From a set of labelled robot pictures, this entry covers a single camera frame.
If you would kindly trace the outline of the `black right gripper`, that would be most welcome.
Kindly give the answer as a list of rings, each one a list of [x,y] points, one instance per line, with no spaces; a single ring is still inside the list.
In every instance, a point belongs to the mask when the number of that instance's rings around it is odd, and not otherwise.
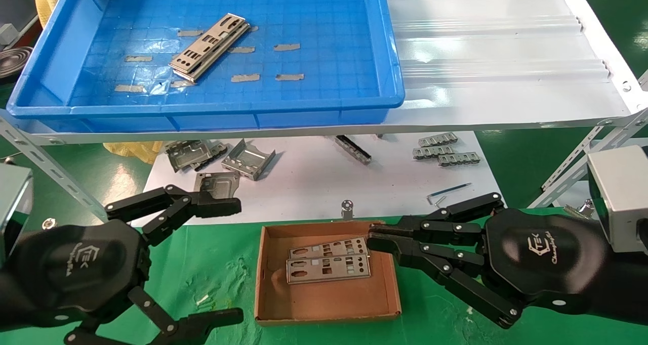
[[[493,192],[427,215],[407,214],[395,225],[371,225],[368,248],[422,271],[503,329],[528,306],[590,313],[592,290],[608,258],[600,226],[562,214],[502,209],[502,196]],[[473,222],[493,213],[484,223],[486,269],[482,253],[458,246],[483,244],[481,228]],[[477,280],[481,276],[490,289]]]

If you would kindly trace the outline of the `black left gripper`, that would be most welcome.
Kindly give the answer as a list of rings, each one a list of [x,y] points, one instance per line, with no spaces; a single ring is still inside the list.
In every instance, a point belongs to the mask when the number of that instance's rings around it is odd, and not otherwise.
[[[168,185],[109,203],[109,220],[92,227],[67,225],[37,232],[18,243],[18,327],[81,325],[65,344],[125,344],[96,334],[134,304],[159,329],[150,344],[204,344],[213,329],[244,320],[240,308],[206,311],[173,320],[144,291],[149,246],[157,246],[190,218],[223,218],[241,212],[238,198]],[[155,214],[142,236],[125,223]]]

